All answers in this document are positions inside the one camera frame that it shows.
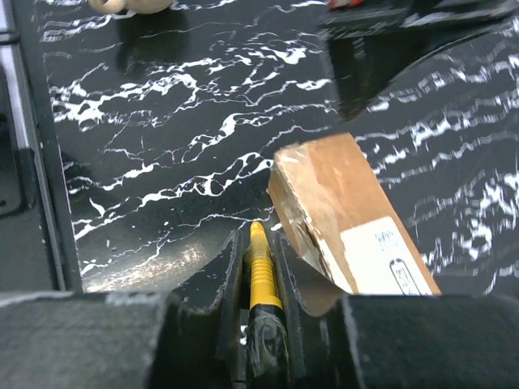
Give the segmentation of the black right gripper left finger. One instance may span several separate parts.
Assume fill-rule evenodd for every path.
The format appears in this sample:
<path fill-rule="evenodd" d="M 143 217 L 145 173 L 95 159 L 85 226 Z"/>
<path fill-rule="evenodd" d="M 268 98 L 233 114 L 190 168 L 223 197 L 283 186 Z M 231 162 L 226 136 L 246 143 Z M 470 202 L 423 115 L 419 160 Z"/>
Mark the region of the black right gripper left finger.
<path fill-rule="evenodd" d="M 4 388 L 242 388 L 243 235 L 173 291 L 1 295 Z"/>

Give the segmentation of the yellow utility knife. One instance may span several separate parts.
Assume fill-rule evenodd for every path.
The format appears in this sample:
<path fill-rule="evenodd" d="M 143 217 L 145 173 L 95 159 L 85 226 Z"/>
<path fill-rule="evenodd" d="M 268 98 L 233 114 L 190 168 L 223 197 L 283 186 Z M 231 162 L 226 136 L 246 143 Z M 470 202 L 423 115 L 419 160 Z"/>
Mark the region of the yellow utility knife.
<path fill-rule="evenodd" d="M 290 373 L 285 312 L 268 239 L 260 222 L 251 224 L 250 239 L 246 260 L 250 273 L 247 386 L 287 388 Z"/>

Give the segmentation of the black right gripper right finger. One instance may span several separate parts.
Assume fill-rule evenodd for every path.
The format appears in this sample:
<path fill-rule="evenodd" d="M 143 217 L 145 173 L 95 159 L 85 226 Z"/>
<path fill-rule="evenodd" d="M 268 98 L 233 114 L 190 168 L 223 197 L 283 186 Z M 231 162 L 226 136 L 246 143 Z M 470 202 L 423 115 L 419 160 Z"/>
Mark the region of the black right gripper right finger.
<path fill-rule="evenodd" d="M 515 388 L 518 302 L 349 295 L 274 237 L 295 388 Z"/>

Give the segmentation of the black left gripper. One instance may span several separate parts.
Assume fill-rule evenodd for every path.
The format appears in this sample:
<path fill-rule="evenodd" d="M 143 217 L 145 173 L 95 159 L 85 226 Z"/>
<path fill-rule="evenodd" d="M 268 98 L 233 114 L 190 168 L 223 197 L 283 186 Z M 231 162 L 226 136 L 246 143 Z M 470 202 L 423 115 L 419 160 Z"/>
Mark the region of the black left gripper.
<path fill-rule="evenodd" d="M 518 22 L 501 19 L 517 11 L 517 1 L 330 1 L 320 30 L 337 38 L 328 54 L 341 116 L 515 109 Z"/>

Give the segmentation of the brown cardboard express box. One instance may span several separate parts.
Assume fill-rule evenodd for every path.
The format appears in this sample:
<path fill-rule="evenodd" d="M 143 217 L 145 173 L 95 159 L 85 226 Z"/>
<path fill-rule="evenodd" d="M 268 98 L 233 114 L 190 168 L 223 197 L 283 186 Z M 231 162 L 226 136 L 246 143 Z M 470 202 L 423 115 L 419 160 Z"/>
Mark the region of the brown cardboard express box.
<path fill-rule="evenodd" d="M 441 293 L 351 134 L 277 151 L 268 195 L 299 257 L 345 292 Z"/>

